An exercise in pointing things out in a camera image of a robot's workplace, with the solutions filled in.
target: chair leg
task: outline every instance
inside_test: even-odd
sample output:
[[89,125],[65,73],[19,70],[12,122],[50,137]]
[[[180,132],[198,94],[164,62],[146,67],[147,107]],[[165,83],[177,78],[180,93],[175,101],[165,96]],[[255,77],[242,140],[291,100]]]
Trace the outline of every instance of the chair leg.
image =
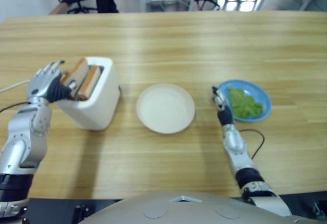
[[206,2],[206,0],[204,0],[204,1],[203,1],[203,4],[202,4],[202,6],[201,6],[201,8],[200,8],[200,11],[202,11],[202,9],[203,9],[203,7],[204,7],[204,4],[205,4],[205,2]]
[[207,0],[209,2],[211,2],[212,4],[214,4],[215,6],[218,7],[218,10],[220,9],[220,5],[217,3],[217,0]]

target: wooden table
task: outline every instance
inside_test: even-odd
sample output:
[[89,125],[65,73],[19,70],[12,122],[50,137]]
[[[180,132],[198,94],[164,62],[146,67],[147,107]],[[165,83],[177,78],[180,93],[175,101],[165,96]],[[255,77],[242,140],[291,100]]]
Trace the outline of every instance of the wooden table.
[[[178,12],[56,15],[0,23],[2,87],[29,79],[45,64],[110,57],[122,95],[111,125],[77,129],[55,105],[48,153],[31,197],[126,198],[163,190],[238,196],[222,147],[211,86],[244,79],[263,87],[273,109],[264,120],[237,122],[266,143],[254,159],[280,194],[326,190],[326,13]],[[156,83],[193,97],[189,128],[160,135],[139,121],[135,104]],[[1,93],[0,107],[25,100],[25,86]],[[0,115],[1,146],[15,109]],[[252,154],[260,137],[244,133]]]

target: robotic hand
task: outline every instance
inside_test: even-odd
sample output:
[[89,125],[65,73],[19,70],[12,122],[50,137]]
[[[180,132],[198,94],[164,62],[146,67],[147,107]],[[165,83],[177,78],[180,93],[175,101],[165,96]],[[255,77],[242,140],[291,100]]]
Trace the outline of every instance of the robotic hand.
[[48,105],[67,98],[76,86],[74,82],[68,87],[60,85],[64,72],[59,66],[63,63],[53,62],[34,74],[26,91],[29,103],[9,121],[8,140],[0,158],[0,219],[8,223],[26,221],[13,218],[26,211],[34,173],[46,153],[52,114]]
[[224,149],[229,158],[230,170],[241,190],[244,201],[281,216],[291,215],[285,202],[261,177],[247,152],[247,144],[237,130],[232,111],[220,90],[213,87],[218,119],[224,136]]

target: robot finger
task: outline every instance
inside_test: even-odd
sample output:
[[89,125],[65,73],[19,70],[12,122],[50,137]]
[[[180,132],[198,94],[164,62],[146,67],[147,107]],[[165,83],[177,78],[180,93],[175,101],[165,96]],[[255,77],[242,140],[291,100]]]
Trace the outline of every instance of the robot finger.
[[37,70],[36,73],[34,74],[34,76],[38,76],[41,72],[42,72],[42,68],[40,68],[39,70]]
[[55,62],[51,65],[51,70],[52,70],[52,73],[54,73],[55,71],[57,71],[57,69],[59,68],[59,66],[61,64],[64,64],[65,61],[64,60],[61,60],[61,61],[58,61],[58,62]]
[[42,72],[43,73],[46,73],[49,71],[49,69],[51,68],[51,66],[54,64],[54,62],[52,63],[49,63],[47,66],[45,66],[43,69],[42,69]]

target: robot forearm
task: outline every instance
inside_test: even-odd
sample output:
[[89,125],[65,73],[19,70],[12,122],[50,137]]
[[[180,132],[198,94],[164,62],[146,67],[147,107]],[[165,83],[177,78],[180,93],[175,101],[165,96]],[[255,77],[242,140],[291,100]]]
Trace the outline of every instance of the robot forearm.
[[291,212],[284,201],[261,177],[247,151],[247,144],[237,130],[232,111],[222,93],[213,87],[218,107],[218,119],[223,129],[224,150],[229,158],[230,170],[241,190],[242,198],[258,207],[287,216]]
[[9,217],[26,211],[34,173],[45,157],[52,115],[49,101],[67,98],[71,91],[59,84],[62,63],[48,64],[34,74],[27,88],[29,103],[9,121],[8,140],[0,158],[0,219],[6,218],[8,223],[14,221]]

